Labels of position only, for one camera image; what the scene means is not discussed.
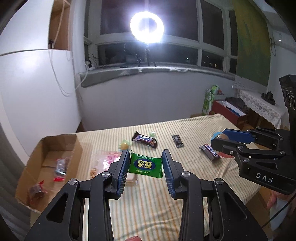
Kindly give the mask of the person's right hand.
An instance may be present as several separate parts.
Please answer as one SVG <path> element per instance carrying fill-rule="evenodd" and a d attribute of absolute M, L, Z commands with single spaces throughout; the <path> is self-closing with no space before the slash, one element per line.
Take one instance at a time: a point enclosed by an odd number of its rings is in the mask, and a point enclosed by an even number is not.
<path fill-rule="evenodd" d="M 266 208 L 271 209 L 271 207 L 273 207 L 274 204 L 276 204 L 278 199 L 289 200 L 291 198 L 291 196 L 292 196 L 291 194 L 290 195 L 284 195 L 284 194 L 281 194 L 279 192 L 271 190 L 270 191 L 270 196 L 269 196 L 269 199 L 268 199 L 268 202 L 267 202 L 267 205 L 266 205 Z"/>

